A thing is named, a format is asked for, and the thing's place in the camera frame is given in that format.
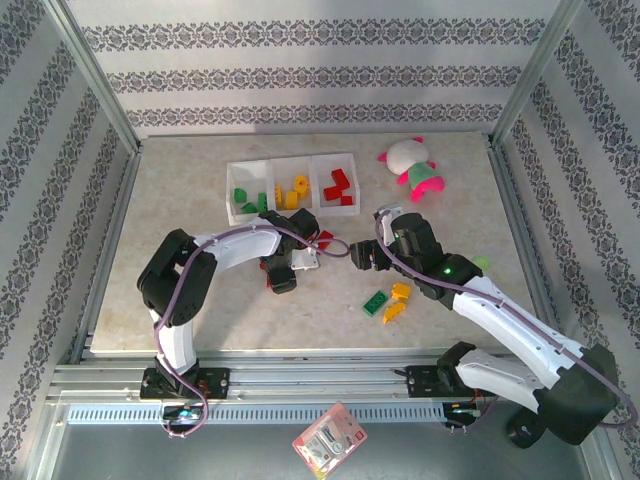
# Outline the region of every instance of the beige tabletop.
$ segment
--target beige tabletop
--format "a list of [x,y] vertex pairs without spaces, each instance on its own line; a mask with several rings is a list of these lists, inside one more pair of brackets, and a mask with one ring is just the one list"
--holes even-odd
[[[229,228],[226,163],[317,153],[352,152],[361,188],[361,214],[319,219],[320,227],[352,243],[374,238],[372,213],[400,202],[432,225],[445,252],[487,257],[487,272],[516,302],[532,310],[524,274],[487,157],[477,132],[425,134],[425,144],[446,181],[420,204],[408,186],[376,158],[411,134],[287,135],[154,138],[145,142],[122,235],[91,345],[95,353],[151,352],[152,324],[136,279],[168,232],[190,235]],[[275,295],[258,260],[214,278],[194,319],[198,350],[438,348],[459,340],[499,344],[471,321],[413,289],[407,309],[383,325],[362,306],[377,290],[403,281],[395,272],[359,271],[349,259],[321,259],[298,272],[298,286]]]

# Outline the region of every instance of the white plush toy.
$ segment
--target white plush toy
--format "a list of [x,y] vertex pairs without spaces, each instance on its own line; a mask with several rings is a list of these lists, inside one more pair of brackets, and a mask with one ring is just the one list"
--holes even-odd
[[422,137],[402,140],[378,157],[386,162],[391,172],[398,175],[398,185],[409,182],[412,202],[419,202],[429,190],[444,190],[444,179],[436,172],[436,164],[429,162],[429,150],[422,142]]

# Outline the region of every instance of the striped wall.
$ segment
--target striped wall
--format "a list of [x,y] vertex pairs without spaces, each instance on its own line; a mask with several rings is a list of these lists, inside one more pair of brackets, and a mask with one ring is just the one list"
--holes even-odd
[[20,478],[129,151],[35,0],[0,0],[0,479]]
[[[640,0],[583,3],[503,145],[561,327],[615,353],[636,405],[639,40]],[[640,428],[609,436],[622,478],[640,478]]]
[[69,0],[140,137],[490,132],[557,0]]

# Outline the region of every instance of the white plastic tray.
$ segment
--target white plastic tray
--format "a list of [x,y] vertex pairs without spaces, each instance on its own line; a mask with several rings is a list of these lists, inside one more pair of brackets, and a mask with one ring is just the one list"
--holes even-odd
[[[349,179],[351,186],[343,192],[351,195],[353,205],[340,205],[340,200],[327,202],[323,189],[334,185],[331,172],[341,168]],[[283,200],[287,191],[293,190],[293,180],[297,175],[309,179],[311,191],[298,201],[296,210],[279,210],[276,207],[275,186],[282,188]],[[251,160],[246,162],[230,162],[227,164],[227,214],[229,225],[242,225],[258,214],[242,212],[244,203],[235,203],[233,191],[242,188],[247,192],[247,203],[257,206],[258,194],[267,194],[267,206],[284,216],[290,216],[300,208],[306,208],[316,217],[348,216],[360,213],[360,185],[356,176],[356,165],[351,153],[334,153],[330,155],[311,155],[303,157],[272,158],[267,160]]]

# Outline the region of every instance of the yellow block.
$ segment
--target yellow block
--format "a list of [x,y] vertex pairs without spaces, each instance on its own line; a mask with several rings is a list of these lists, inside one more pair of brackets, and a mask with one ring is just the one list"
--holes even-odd
[[284,198],[284,209],[295,210],[298,208],[298,193],[287,192],[287,196]]
[[404,283],[394,283],[393,287],[391,287],[391,297],[396,300],[406,302],[409,300],[409,295],[411,295],[411,287],[409,285],[405,285]]
[[298,192],[300,198],[304,198],[309,193],[309,179],[304,175],[296,176],[293,181],[293,189]]
[[282,187],[280,184],[276,185],[276,208],[282,208]]
[[384,311],[384,318],[382,319],[383,323],[387,323],[393,317],[400,315],[404,312],[404,309],[407,308],[407,304],[404,302],[396,302]]

